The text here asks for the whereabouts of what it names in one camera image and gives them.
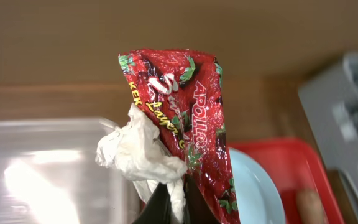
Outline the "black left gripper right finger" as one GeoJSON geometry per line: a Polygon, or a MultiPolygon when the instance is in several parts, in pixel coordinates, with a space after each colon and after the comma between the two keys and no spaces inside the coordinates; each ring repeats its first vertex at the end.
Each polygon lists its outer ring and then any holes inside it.
{"type": "Polygon", "coordinates": [[[184,224],[219,224],[195,180],[189,174],[185,175],[184,191],[186,200],[184,224]]]}

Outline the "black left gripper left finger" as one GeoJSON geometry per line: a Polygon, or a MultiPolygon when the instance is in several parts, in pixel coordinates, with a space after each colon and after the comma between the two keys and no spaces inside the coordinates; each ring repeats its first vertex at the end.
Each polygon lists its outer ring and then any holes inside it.
{"type": "Polygon", "coordinates": [[[171,213],[167,186],[159,183],[140,216],[132,224],[171,224],[171,213]]]}

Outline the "white tissue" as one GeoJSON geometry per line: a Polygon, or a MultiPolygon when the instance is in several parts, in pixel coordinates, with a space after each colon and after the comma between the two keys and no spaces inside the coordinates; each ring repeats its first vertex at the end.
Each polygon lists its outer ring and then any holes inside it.
{"type": "Polygon", "coordinates": [[[112,133],[101,138],[96,163],[120,171],[134,184],[144,203],[151,199],[158,184],[165,184],[172,206],[170,220],[183,223],[186,202],[182,177],[187,165],[167,154],[159,128],[135,104],[131,104],[128,116],[130,121],[124,127],[115,126],[112,133]]]}

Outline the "orange carrot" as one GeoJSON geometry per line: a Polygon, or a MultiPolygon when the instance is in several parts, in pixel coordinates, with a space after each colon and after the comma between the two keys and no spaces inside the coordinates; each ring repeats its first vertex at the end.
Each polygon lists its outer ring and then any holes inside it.
{"type": "Polygon", "coordinates": [[[318,193],[311,189],[296,194],[296,206],[302,224],[325,224],[325,212],[318,193]]]}

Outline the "red snack wrapper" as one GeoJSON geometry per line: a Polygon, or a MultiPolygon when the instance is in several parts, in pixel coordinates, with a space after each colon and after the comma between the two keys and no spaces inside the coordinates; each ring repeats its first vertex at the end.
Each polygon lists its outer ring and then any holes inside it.
{"type": "Polygon", "coordinates": [[[221,95],[223,71],[212,54],[131,50],[118,57],[134,104],[159,128],[171,152],[219,223],[239,223],[221,95]]]}

